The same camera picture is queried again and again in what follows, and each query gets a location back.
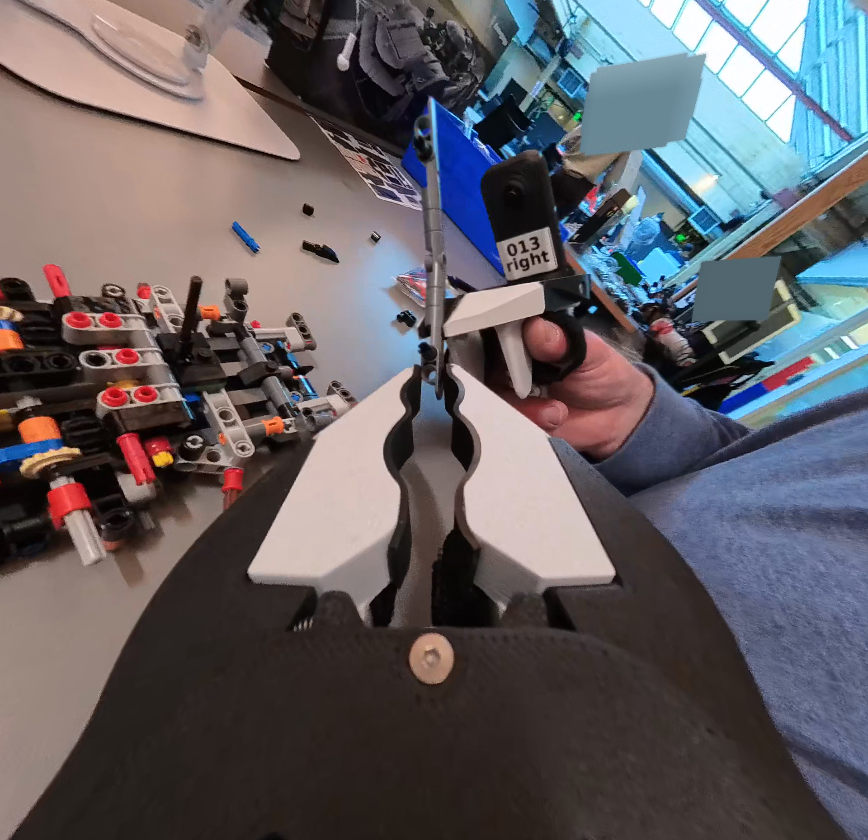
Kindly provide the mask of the dark grey lego beam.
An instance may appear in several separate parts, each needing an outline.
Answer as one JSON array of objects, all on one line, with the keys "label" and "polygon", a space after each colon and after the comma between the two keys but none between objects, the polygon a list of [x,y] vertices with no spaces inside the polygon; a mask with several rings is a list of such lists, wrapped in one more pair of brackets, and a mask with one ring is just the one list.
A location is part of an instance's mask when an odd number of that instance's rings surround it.
[{"label": "dark grey lego beam", "polygon": [[443,397],[446,347],[443,335],[445,322],[445,289],[447,263],[443,237],[437,103],[430,97],[427,111],[414,124],[413,148],[425,168],[422,189],[422,213],[425,231],[425,319],[419,335],[425,342],[420,347],[424,379],[433,386],[438,400]]}]

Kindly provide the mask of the blue storage bin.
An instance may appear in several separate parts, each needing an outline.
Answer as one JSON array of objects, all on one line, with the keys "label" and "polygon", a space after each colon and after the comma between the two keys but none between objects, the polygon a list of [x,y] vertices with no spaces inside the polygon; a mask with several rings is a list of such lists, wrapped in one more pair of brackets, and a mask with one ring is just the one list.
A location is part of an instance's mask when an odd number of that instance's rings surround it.
[{"label": "blue storage bin", "polygon": [[458,117],[434,99],[429,103],[436,115],[447,272],[476,290],[501,286],[503,267],[481,193],[483,174],[499,158],[479,144],[475,132],[467,137]]}]

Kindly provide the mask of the printed sticker sheet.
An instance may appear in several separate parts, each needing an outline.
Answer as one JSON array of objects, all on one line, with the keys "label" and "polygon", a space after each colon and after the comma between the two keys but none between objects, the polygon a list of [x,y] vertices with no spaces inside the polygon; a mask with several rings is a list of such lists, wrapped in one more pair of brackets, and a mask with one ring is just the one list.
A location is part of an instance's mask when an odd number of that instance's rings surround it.
[{"label": "printed sticker sheet", "polygon": [[416,184],[384,150],[331,122],[316,117],[313,121],[379,200],[417,211],[422,209]]}]

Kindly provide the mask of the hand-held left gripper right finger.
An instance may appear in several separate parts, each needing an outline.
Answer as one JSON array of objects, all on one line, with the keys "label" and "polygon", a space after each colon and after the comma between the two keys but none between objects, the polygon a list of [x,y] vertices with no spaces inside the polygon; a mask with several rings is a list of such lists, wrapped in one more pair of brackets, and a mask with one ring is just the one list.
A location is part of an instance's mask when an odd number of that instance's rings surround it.
[{"label": "hand-held left gripper right finger", "polygon": [[614,583],[550,437],[459,366],[443,400],[464,470],[443,543],[444,623],[491,624],[516,596]]}]

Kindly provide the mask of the beige stand base plate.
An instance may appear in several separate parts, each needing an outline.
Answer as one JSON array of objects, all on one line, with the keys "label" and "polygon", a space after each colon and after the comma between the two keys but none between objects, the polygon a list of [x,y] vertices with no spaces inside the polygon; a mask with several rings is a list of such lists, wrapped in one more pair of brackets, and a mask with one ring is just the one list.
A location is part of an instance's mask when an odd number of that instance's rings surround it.
[{"label": "beige stand base plate", "polygon": [[120,117],[298,161],[297,146],[210,56],[181,60],[181,35],[108,0],[2,0],[2,67]]}]

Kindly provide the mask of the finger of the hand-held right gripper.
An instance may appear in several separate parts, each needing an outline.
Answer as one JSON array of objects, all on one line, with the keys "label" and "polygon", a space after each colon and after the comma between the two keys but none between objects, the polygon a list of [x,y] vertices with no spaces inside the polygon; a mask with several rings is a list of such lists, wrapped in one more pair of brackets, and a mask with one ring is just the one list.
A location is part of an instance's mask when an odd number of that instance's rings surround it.
[{"label": "finger of the hand-held right gripper", "polygon": [[524,321],[541,315],[544,309],[542,283],[518,283],[468,292],[455,298],[447,307],[443,339],[515,323],[517,334],[512,338],[516,347],[525,350]]}]

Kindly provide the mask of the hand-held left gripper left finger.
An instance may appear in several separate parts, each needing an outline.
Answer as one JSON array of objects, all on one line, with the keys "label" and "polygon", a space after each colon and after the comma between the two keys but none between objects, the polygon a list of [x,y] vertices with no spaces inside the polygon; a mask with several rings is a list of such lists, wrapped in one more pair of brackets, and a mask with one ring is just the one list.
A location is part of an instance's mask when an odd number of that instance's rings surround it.
[{"label": "hand-held left gripper left finger", "polygon": [[416,368],[399,372],[320,432],[247,570],[258,584],[350,596],[389,624],[410,563]]}]

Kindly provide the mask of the person's right hand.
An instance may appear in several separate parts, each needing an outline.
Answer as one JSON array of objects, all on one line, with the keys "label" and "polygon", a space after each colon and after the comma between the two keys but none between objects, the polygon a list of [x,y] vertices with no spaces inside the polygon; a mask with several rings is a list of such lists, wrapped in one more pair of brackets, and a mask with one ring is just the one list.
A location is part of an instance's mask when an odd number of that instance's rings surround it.
[{"label": "person's right hand", "polygon": [[490,384],[507,403],[544,432],[582,455],[602,461],[614,455],[643,421],[656,385],[596,333],[586,333],[580,367],[541,397],[520,399],[504,370]]}]

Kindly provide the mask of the dark lego set box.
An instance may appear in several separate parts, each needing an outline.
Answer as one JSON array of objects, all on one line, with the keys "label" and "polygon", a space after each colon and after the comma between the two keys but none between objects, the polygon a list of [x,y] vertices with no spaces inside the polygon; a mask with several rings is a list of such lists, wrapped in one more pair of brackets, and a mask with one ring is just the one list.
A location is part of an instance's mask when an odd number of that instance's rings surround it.
[{"label": "dark lego set box", "polygon": [[258,0],[266,65],[305,105],[395,148],[430,98],[460,116],[517,31],[505,0]]}]

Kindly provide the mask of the multicoloured lego technic model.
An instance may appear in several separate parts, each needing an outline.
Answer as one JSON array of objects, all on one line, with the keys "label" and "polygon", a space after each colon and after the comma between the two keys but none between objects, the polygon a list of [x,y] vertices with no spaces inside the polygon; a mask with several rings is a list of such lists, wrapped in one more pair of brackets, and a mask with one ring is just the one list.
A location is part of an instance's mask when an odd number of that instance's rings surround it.
[{"label": "multicoloured lego technic model", "polygon": [[263,327],[249,286],[225,280],[219,305],[142,282],[74,294],[46,265],[51,300],[28,282],[1,286],[1,562],[19,563],[65,536],[84,565],[154,528],[170,471],[216,477],[224,509],[258,450],[316,436],[356,399],[334,380],[312,386],[304,317]]}]

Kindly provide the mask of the person's right forearm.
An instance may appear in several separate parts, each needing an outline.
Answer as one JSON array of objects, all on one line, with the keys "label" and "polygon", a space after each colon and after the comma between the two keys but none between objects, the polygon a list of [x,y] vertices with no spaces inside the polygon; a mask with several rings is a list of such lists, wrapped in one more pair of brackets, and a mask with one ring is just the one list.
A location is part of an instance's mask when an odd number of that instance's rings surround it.
[{"label": "person's right forearm", "polygon": [[743,424],[682,398],[651,368],[635,369],[652,383],[650,404],[623,445],[596,464],[625,496],[685,476],[751,434]]}]

